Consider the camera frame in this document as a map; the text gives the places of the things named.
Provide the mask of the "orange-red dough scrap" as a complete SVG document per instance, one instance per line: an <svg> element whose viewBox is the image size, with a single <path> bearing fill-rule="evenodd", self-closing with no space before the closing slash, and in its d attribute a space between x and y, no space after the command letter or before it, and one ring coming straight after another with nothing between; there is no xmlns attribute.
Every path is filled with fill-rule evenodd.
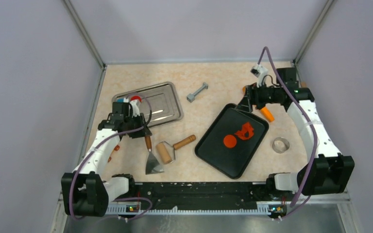
<svg viewBox="0 0 373 233"><path fill-rule="evenodd" d="M235 136L241 140L249 140L254 136L254 128L250 122L246 122L241 126L240 130L235 132Z"/></svg>

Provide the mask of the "wooden dough roller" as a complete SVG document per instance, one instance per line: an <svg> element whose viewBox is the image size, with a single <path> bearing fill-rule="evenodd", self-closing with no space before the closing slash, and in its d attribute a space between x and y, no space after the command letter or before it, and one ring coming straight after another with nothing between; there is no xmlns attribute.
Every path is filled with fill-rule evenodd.
<svg viewBox="0 0 373 233"><path fill-rule="evenodd" d="M192 134L174 144L170 144L167 141L162 141L156 145L156 150L163 164L170 164L176 160L176 151L178 149L194 142L195 140L196 135Z"/></svg>

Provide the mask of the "black baking tray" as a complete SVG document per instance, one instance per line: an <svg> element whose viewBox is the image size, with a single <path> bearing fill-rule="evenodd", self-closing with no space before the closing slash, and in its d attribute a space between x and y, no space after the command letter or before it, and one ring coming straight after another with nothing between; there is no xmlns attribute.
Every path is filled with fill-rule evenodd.
<svg viewBox="0 0 373 233"><path fill-rule="evenodd" d="M250 122L254 128L254 136L249 140L241 140L235 136L235 132L246 122ZM227 177L238 179L259 148L268 129L267 121L251 113L239 111L235 104L229 103L204 133L194 152L197 157ZM237 139L236 146L231 149L223 143L224 137L228 134L234 135Z"/></svg>

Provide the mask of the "wooden handled metal scraper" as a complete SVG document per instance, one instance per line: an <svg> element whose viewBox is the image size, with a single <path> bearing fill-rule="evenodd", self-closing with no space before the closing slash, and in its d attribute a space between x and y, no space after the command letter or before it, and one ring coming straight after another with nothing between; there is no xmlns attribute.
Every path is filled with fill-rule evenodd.
<svg viewBox="0 0 373 233"><path fill-rule="evenodd" d="M164 172L163 166L159 163L158 159L153 154L152 140L151 140L150 135L145 136L145 144L148 150L148 157L147 157L147 162L145 166L145 174L152 175L152 174L163 173Z"/></svg>

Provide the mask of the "orange-red dough piece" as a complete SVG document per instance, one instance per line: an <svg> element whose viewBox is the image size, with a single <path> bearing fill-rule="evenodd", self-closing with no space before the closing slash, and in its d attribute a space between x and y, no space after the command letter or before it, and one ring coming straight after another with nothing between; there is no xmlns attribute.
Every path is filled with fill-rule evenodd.
<svg viewBox="0 0 373 233"><path fill-rule="evenodd" d="M236 146L237 139L234 135L228 134L224 137L223 143L227 148L231 149L231 148L234 148Z"/></svg>

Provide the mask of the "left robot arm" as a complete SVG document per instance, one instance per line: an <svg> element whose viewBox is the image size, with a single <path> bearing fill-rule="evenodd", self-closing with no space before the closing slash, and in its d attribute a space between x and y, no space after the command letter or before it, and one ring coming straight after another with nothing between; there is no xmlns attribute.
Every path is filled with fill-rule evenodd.
<svg viewBox="0 0 373 233"><path fill-rule="evenodd" d="M104 216L108 204L119 196L127 201L136 196L129 175L113 176L104 182L101 174L124 136L136 139L152 134L139 109L141 102L139 97L114 102L111 113L98 124L93 144L82 161L61 178L65 212L75 220Z"/></svg>

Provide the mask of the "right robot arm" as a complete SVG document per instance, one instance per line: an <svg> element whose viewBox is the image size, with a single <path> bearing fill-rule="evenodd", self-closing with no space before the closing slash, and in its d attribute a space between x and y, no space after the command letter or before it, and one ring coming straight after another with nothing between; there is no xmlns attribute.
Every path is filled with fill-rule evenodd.
<svg viewBox="0 0 373 233"><path fill-rule="evenodd" d="M258 81L244 88L244 97L238 109L251 112L267 104L284 107L294 122L305 151L310 155L307 165L299 172L274 173L267 178L265 193L271 200L278 200L285 191L304 196L335 194L345 191L355 162L352 156L343 155L330 139L317 112L315 99L307 87L294 80L294 68L279 68L278 74L289 75L290 80L266 84L268 70L255 65L251 72Z"/></svg>

